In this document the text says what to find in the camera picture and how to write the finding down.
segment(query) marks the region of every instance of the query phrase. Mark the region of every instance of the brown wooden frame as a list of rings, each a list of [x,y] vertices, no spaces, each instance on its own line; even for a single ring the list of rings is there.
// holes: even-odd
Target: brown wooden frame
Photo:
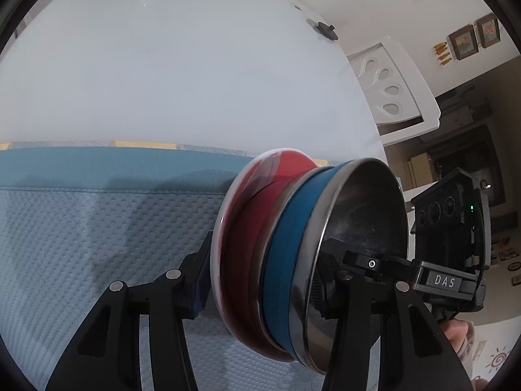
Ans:
[[[490,22],[491,20],[494,20],[494,23],[496,24],[497,38],[485,44],[485,34],[483,33],[483,25],[487,22]],[[501,36],[499,35],[499,21],[498,17],[494,13],[487,14],[481,19],[476,20],[476,25],[478,26],[479,39],[481,40],[481,46],[483,48],[490,47],[491,45],[497,44],[499,41],[501,41]]]
[[[468,53],[465,53],[463,54],[463,56],[459,53],[459,49],[458,49],[458,46],[456,45],[456,38],[460,35],[463,35],[464,33],[467,33],[467,32],[470,32],[471,33],[471,37],[472,37],[472,44],[474,45],[474,50],[473,51],[470,51]],[[476,54],[477,52],[479,52],[479,48],[478,48],[478,40],[476,39],[476,32],[474,31],[474,26],[473,25],[467,25],[459,30],[457,30],[456,32],[454,33],[451,33],[449,35],[449,39],[451,40],[451,43],[452,43],[452,48],[454,49],[454,54],[456,56],[456,58],[458,60],[463,60],[463,59],[466,59],[467,57],[470,57],[472,56],[473,54]]]

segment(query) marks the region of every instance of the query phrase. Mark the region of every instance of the glossy white tabletop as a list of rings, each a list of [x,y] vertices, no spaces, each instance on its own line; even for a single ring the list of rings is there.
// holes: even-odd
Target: glossy white tabletop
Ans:
[[[385,159],[337,42],[291,0],[53,0],[0,62],[0,142]]]

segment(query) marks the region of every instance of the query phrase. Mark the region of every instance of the stack of bowls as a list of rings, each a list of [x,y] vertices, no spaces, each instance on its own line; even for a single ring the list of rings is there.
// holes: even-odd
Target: stack of bowls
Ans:
[[[376,159],[318,167],[292,149],[252,160],[221,207],[212,242],[212,285],[236,338],[269,358],[327,370],[336,320],[310,304],[322,242],[406,258],[400,187]],[[342,254],[334,254],[339,263]]]

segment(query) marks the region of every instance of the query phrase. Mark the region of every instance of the bolt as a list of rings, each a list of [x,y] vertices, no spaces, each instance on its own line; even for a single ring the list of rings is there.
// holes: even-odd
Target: bolt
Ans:
[[[338,278],[342,281],[350,281],[351,279],[353,279],[353,273],[349,270],[340,270],[338,272]]]
[[[178,269],[171,269],[166,273],[168,279],[177,279],[181,276],[181,271]]]
[[[114,291],[114,292],[121,291],[121,289],[123,288],[123,282],[115,281],[115,282],[111,283],[108,288],[110,289],[110,291]]]
[[[396,289],[398,291],[407,292],[409,291],[409,284],[407,282],[398,281],[396,283]]]

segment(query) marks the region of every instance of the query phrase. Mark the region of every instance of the camera lens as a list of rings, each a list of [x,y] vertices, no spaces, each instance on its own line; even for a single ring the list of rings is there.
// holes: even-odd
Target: camera lens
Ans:
[[[432,203],[429,207],[429,220],[432,224],[438,223],[440,220],[440,205],[438,203]]]
[[[420,223],[420,226],[423,226],[423,224],[425,223],[425,219],[425,212],[422,210],[420,211],[420,213],[418,213],[418,222]]]
[[[448,217],[452,216],[452,214],[454,213],[454,210],[456,210],[456,203],[454,202],[454,198],[449,197],[445,200],[444,210],[445,210],[445,214]]]

